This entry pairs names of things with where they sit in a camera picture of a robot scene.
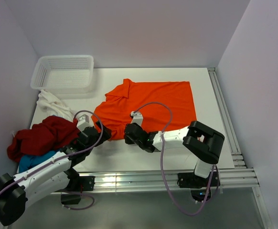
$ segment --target garment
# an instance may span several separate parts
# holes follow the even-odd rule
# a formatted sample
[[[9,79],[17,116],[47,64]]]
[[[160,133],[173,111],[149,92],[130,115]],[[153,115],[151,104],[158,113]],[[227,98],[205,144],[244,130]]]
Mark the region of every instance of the garment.
[[[52,156],[56,154],[56,151],[49,151],[48,153],[41,156],[33,156],[33,155],[23,155],[19,162],[19,173],[25,172],[30,168],[33,168],[40,163],[48,160]]]
[[[62,117],[70,122],[73,121],[73,111],[60,101],[55,95],[45,90],[41,90],[38,95],[37,106],[47,110],[48,116]]]
[[[105,94],[106,101],[95,110],[103,124],[112,130],[111,140],[124,137],[125,125],[131,122],[130,113],[148,102],[166,104],[173,112],[173,120],[167,131],[180,129],[196,120],[194,102],[189,82],[134,83],[124,79],[123,84]],[[142,128],[147,131],[160,131],[170,119],[168,110],[151,104],[143,107]]]
[[[40,124],[34,124],[31,130],[18,131],[7,155],[19,162],[23,155],[40,156],[50,150],[57,150],[78,137],[76,123],[57,116],[50,116]]]

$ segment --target white tabletop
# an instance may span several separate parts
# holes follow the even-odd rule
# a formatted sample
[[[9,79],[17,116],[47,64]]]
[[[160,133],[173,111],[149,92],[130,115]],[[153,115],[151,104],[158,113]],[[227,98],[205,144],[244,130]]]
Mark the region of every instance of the white tabletop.
[[[74,111],[90,110],[105,101],[105,93],[129,78],[133,82],[190,81],[197,120],[225,135],[217,101],[206,68],[126,68],[94,69],[93,85],[87,94],[57,95]],[[46,118],[46,112],[36,107],[32,124]],[[165,170],[194,169],[197,157],[187,148],[164,152]],[[219,168],[234,168],[232,155],[225,139]],[[160,170],[160,153],[147,153],[124,140],[107,141],[94,148],[86,160],[75,166],[82,172],[119,172]]]

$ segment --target orange shirt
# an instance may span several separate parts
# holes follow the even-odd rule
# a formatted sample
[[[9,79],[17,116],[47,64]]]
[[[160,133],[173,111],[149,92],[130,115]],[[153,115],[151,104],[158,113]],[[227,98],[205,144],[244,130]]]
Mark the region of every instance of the orange shirt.
[[[166,104],[173,112],[167,131],[190,125],[196,120],[192,91],[189,82],[134,83],[124,79],[123,84],[105,94],[106,101],[95,110],[103,124],[112,130],[111,140],[124,137],[125,125],[131,122],[130,113],[148,102]],[[170,119],[169,111],[150,104],[139,110],[143,115],[142,128],[147,132],[160,131]]]

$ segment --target gray floor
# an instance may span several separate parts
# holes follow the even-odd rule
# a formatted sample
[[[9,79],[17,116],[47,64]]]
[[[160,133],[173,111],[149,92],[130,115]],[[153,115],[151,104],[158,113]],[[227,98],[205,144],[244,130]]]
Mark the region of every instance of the gray floor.
[[[190,192],[174,192],[189,211],[198,208]],[[12,229],[260,229],[262,227],[251,188],[224,189],[196,217],[183,215],[166,192],[94,194],[91,209],[62,208],[60,197],[50,195],[31,206]],[[79,206],[89,201],[82,200]]]

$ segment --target white laundry basket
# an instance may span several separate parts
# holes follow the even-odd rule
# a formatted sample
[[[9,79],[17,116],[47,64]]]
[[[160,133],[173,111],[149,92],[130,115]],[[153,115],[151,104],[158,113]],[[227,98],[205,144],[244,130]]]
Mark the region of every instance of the white laundry basket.
[[[89,55],[41,57],[34,69],[31,88],[53,94],[87,93],[93,65],[93,57]]]

